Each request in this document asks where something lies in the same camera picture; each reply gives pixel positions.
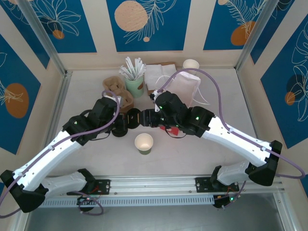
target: cup rim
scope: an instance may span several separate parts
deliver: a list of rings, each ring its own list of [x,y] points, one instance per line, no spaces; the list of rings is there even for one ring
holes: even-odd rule
[[[198,65],[198,67],[196,68],[196,69],[198,69],[199,67],[200,67],[200,64],[198,63],[198,61],[196,61],[196,60],[194,60],[194,59],[186,59],[184,62],[183,62],[183,68],[185,69],[185,68],[189,68],[189,67],[184,67],[184,64],[185,64],[185,62],[188,62],[188,61],[193,61],[194,62],[194,64],[197,64]]]
[[[136,145],[136,140],[137,140],[137,138],[139,137],[139,136],[141,136],[141,135],[147,135],[147,136],[149,136],[150,138],[151,138],[151,141],[152,141],[152,144],[151,144],[151,147],[149,148],[149,149],[147,149],[147,150],[142,150],[142,151],[148,151],[148,150],[150,150],[152,147],[153,147],[153,144],[154,144],[154,140],[153,140],[153,137],[150,135],[150,134],[148,134],[148,133],[141,133],[141,134],[139,134],[136,138],[135,138],[135,147],[137,148],[137,145]]]

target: green cup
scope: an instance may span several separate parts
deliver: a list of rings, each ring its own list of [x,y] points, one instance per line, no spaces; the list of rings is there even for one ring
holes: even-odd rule
[[[135,146],[142,155],[149,154],[153,146],[152,136],[147,133],[138,135],[135,139]]]
[[[126,90],[128,90],[134,98],[139,98],[143,95],[143,76],[137,80],[125,79]]]

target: cable tie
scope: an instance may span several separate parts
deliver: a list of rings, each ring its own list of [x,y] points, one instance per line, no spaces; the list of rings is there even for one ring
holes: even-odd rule
[[[51,151],[53,151],[53,150],[54,150],[54,147],[53,147],[52,145],[49,145],[49,146],[48,146],[48,149],[51,150]]]
[[[17,175],[18,175],[19,177],[24,177],[24,176],[25,176],[25,174],[24,174],[23,172],[19,172],[19,173],[17,173]]]

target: pen holder cup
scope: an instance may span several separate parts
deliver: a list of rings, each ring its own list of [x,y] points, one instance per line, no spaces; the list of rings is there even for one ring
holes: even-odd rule
[[[139,98],[143,95],[143,78],[144,76],[141,76],[137,80],[125,79],[126,90],[128,90],[134,98]]]

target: small red object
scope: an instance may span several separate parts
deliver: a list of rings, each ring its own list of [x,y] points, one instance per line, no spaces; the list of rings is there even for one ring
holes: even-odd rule
[[[162,129],[162,130],[165,130],[165,127],[164,127],[164,126],[160,126],[159,128]],[[167,129],[167,131],[168,131],[170,134],[173,134],[173,135],[175,135],[175,136],[178,136],[180,130],[179,130],[178,128],[169,128],[169,129]]]

